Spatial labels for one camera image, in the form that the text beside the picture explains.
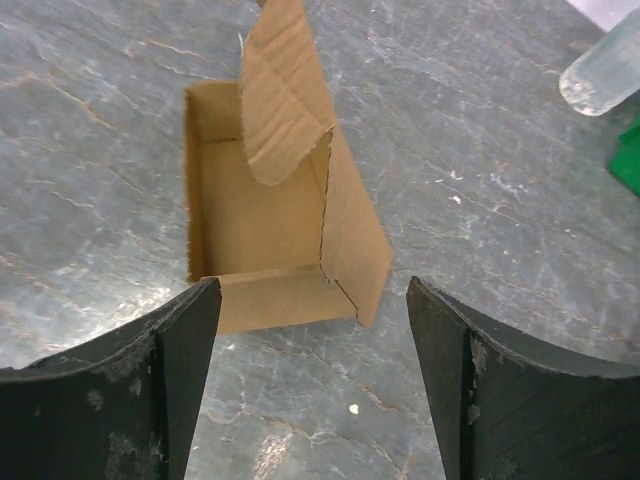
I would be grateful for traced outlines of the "brown cardboard paper box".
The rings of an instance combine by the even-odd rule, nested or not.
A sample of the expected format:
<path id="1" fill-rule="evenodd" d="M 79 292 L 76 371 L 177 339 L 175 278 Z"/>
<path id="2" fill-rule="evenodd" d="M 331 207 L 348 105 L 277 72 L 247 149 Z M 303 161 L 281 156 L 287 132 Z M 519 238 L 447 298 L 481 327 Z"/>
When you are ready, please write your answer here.
<path id="1" fill-rule="evenodd" d="M 235 80 L 185 92 L 188 277 L 221 284 L 223 334 L 373 323 L 391 248 L 300 1 L 264 1 Z"/>

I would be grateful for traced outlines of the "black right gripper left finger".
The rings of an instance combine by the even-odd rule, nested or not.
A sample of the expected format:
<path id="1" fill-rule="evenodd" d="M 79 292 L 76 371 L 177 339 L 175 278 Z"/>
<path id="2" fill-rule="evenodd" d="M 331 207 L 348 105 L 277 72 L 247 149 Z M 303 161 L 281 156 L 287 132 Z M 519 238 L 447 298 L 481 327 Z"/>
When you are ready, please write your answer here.
<path id="1" fill-rule="evenodd" d="M 88 342 L 2 369 L 2 478 L 184 478 L 221 300 L 205 278 Z"/>

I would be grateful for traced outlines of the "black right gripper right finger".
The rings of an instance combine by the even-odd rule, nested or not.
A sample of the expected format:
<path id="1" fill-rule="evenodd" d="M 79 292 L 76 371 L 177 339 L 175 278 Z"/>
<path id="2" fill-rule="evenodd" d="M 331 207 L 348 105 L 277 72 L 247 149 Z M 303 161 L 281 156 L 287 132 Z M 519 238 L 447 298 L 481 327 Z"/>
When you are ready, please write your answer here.
<path id="1" fill-rule="evenodd" d="M 639 370 L 501 323 L 413 278 L 407 310 L 449 479 L 635 479 Z"/>

